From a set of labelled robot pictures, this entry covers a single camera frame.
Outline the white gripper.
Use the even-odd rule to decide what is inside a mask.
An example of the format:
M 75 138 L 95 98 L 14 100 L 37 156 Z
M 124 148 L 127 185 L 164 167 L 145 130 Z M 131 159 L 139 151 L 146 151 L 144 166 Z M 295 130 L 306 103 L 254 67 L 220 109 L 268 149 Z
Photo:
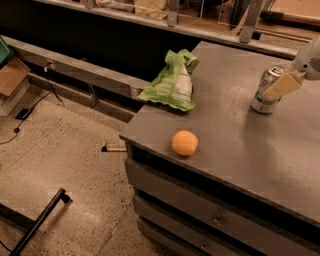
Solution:
M 320 37 L 312 39 L 296 55 L 293 66 L 298 71 L 286 72 L 262 96 L 267 101 L 273 101 L 290 94 L 302 87 L 302 81 L 320 79 Z

